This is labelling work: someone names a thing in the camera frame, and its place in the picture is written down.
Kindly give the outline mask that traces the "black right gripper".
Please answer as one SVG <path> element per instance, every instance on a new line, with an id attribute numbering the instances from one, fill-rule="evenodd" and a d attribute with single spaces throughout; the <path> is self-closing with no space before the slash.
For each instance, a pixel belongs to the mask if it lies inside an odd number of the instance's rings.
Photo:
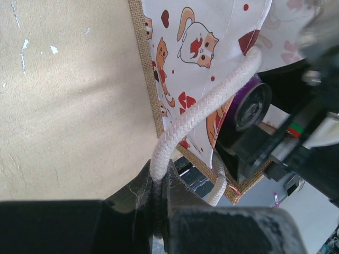
<path id="1" fill-rule="evenodd" d="M 301 63 L 262 72 L 287 91 L 306 83 L 310 88 L 278 129 L 267 124 L 244 131 L 224 124 L 216 151 L 232 178 L 254 177 L 271 159 L 273 168 L 296 173 L 338 203 L 338 21 L 310 21 L 302 28 Z"/>

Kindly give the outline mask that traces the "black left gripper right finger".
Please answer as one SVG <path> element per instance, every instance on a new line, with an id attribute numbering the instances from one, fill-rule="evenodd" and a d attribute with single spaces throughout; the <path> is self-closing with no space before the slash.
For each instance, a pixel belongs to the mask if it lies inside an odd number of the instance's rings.
<path id="1" fill-rule="evenodd" d="M 213 207 L 173 164 L 162 180 L 160 232 L 167 253 L 306 253 L 290 214 L 272 207 Z"/>

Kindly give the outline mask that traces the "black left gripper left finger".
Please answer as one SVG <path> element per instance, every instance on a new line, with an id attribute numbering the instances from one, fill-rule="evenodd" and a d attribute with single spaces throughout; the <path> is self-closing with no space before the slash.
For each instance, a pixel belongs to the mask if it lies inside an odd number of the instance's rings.
<path id="1" fill-rule="evenodd" d="M 149 165 L 105 200 L 2 201 L 1 253 L 151 253 Z"/>

